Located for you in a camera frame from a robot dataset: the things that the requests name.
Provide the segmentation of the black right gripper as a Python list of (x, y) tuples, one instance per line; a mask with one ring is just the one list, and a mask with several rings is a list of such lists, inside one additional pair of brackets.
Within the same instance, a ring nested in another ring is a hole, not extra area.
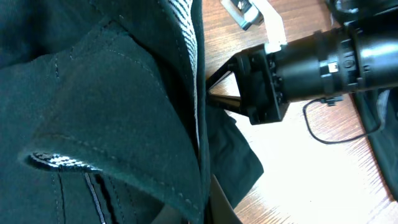
[(239, 96), (207, 94), (206, 102), (217, 108), (246, 116), (252, 125), (281, 122), (288, 105), (277, 96), (271, 62), (265, 45), (257, 45), (234, 54), (206, 80), (206, 92), (234, 73)]

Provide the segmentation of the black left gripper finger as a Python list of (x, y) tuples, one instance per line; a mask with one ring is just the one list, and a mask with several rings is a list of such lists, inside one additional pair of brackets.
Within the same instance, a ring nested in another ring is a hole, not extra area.
[(205, 223), (242, 224), (214, 174), (211, 176), (209, 200), (205, 209)]

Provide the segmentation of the black shorts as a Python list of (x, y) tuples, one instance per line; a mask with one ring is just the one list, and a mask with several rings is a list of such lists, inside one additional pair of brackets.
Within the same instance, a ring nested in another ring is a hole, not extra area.
[(201, 1), (1, 1), (1, 222), (206, 223), (263, 173), (205, 102)]

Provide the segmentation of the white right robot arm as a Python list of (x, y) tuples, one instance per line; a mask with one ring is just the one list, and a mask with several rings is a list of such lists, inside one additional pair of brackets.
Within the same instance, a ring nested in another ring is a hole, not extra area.
[(214, 107), (252, 124), (282, 121), (296, 101), (397, 86), (397, 2), (327, 1), (338, 28), (288, 42), (280, 14), (267, 1), (224, 1), (243, 29), (263, 22), (268, 41), (234, 54), (206, 81), (211, 91), (234, 75), (238, 96), (207, 94)]

